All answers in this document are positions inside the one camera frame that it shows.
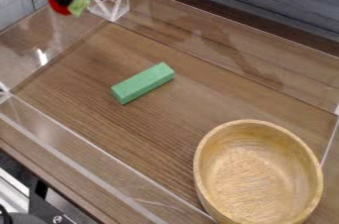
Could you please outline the red plush strawberry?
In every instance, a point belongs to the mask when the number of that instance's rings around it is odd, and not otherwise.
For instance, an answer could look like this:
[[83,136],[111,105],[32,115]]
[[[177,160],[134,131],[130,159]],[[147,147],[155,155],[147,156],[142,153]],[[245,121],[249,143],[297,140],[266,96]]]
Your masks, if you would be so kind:
[[70,6],[60,5],[55,0],[48,0],[52,9],[64,16],[79,17],[86,10],[90,1],[88,0],[74,0]]

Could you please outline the green rectangular block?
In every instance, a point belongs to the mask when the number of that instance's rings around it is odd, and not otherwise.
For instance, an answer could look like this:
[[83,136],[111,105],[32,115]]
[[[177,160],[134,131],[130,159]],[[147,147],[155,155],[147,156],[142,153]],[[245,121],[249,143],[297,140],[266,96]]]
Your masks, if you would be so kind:
[[161,62],[111,86],[111,94],[124,105],[171,81],[175,70]]

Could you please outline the wooden bowl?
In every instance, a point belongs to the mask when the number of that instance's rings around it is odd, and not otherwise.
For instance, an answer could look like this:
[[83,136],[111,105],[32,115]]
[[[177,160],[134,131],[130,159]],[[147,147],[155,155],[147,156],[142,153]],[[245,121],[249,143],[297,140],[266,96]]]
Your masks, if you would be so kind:
[[323,193],[323,171],[307,144],[286,128],[254,119],[209,132],[194,178],[219,224],[303,224]]

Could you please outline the clear acrylic enclosure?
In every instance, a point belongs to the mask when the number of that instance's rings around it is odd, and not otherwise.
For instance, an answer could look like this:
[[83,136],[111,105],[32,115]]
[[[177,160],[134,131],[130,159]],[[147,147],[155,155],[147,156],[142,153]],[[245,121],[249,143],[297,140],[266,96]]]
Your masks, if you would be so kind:
[[90,1],[0,33],[0,151],[103,224],[339,224],[339,57]]

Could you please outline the black metal table bracket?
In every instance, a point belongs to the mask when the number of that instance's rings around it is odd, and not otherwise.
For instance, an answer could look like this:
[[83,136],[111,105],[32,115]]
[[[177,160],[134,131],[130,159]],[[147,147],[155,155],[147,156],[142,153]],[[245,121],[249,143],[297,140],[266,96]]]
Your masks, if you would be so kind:
[[38,179],[30,188],[28,212],[47,224],[78,224],[48,201],[48,186]]

